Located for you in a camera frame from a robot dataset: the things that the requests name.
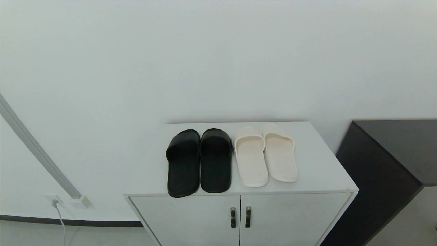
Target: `slide sandal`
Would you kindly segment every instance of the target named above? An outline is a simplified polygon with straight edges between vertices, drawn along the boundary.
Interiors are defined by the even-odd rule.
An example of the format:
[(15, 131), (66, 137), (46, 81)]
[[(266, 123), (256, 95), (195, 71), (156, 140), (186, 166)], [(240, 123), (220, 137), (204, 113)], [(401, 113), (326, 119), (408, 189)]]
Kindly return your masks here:
[(296, 182), (298, 169), (293, 155), (293, 139), (275, 124), (265, 124), (261, 131), (266, 142), (266, 161), (272, 177), (281, 182)]
[(199, 188), (200, 135), (185, 130), (174, 136), (166, 151), (167, 191), (172, 197), (186, 197)]
[(247, 187), (260, 187), (269, 182), (263, 150), (264, 138), (253, 127), (237, 130), (232, 138), (238, 172)]
[(202, 173), (200, 185), (209, 193), (221, 193), (231, 186), (232, 143), (229, 135), (219, 129), (203, 133), (200, 143)]

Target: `wall socket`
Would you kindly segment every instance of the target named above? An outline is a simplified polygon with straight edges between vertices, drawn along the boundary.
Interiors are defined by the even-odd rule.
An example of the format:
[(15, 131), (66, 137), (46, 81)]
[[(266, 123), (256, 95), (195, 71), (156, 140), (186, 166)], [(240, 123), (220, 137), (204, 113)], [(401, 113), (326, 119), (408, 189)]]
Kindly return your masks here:
[(47, 200), (50, 201), (50, 204), (52, 204), (53, 199), (58, 200), (59, 204), (62, 204), (61, 198), (59, 198), (59, 196), (57, 196), (55, 194), (46, 194), (44, 196), (47, 198)]
[(77, 209), (87, 209), (91, 206), (91, 202), (86, 196), (81, 196), (79, 199), (71, 199), (70, 204)]

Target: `black cabinet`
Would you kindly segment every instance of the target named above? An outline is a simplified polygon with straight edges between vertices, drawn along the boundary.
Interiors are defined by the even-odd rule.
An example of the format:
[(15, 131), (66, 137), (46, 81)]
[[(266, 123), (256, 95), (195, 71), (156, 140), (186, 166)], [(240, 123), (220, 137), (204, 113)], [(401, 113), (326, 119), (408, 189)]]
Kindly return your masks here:
[(322, 246), (365, 245), (437, 186), (437, 120), (353, 121), (336, 156), (360, 192)]

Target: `metal handle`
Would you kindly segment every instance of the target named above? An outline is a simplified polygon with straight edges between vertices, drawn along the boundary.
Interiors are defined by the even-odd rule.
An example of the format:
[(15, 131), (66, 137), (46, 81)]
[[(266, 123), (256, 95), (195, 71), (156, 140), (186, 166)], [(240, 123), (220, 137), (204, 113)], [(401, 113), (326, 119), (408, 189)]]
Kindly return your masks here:
[(250, 215), (252, 214), (252, 208), (250, 206), (246, 207), (246, 228), (250, 227)]
[(236, 224), (235, 224), (235, 208), (232, 207), (231, 208), (231, 227), (235, 228)]

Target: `white slipper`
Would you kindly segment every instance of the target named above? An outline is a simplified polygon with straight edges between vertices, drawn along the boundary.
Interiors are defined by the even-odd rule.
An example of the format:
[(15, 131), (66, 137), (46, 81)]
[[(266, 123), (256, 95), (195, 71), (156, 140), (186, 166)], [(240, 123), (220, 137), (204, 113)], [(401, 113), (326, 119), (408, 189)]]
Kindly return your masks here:
[(292, 183), (298, 180), (295, 142), (287, 131), (275, 124), (265, 124), (261, 130), (266, 143), (264, 150), (267, 166), (272, 177), (281, 182)]
[(247, 187), (260, 187), (269, 182), (264, 160), (265, 142), (261, 133), (253, 127), (237, 130), (232, 138), (238, 172)]

